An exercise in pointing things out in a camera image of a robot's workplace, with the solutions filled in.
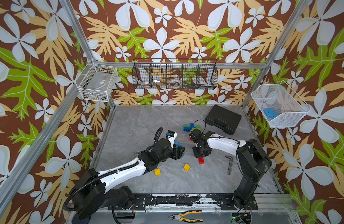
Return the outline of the dark blue long brick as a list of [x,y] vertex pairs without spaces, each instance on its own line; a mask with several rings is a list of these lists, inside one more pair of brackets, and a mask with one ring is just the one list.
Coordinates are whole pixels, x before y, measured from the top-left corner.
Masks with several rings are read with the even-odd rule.
[[189,123],[189,128],[185,128],[183,127],[183,131],[184,132],[190,132],[193,128],[194,128],[194,124],[193,123]]

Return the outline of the light blue long brick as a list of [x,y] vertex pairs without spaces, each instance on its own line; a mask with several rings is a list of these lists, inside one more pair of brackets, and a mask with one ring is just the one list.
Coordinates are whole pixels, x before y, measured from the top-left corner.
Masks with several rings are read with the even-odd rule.
[[177,142],[177,141],[175,141],[174,144],[175,144],[176,146],[178,146],[178,147],[182,147],[182,145],[181,145],[179,142]]

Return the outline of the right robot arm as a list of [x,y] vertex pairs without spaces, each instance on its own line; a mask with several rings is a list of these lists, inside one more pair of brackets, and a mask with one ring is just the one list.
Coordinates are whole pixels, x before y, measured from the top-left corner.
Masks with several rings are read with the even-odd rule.
[[248,207],[261,178],[272,166],[269,156],[259,142],[255,139],[235,140],[214,132],[202,133],[198,129],[192,130],[189,137],[196,144],[193,147],[193,154],[196,158],[209,156],[213,149],[236,157],[243,177],[233,193],[232,204],[237,209]]

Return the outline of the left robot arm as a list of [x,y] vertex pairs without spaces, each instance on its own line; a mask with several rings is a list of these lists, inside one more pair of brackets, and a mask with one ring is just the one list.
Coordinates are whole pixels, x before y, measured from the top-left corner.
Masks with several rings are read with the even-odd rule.
[[89,169],[83,174],[63,203],[63,210],[76,212],[79,219],[86,219],[101,208],[121,208],[128,210],[135,204],[135,195],[127,186],[116,189],[116,186],[138,176],[145,175],[168,159],[179,160],[184,147],[175,145],[177,133],[168,131],[161,138],[160,127],[154,136],[154,142],[145,150],[138,151],[132,161],[121,166],[96,171]]

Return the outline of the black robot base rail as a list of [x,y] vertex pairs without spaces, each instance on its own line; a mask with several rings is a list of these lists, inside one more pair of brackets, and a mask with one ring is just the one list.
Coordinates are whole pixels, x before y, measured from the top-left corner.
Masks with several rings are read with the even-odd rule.
[[193,207],[215,205],[222,211],[238,210],[232,193],[212,194],[135,194],[135,201],[130,207],[135,211],[145,211],[148,206],[171,205],[174,207]]

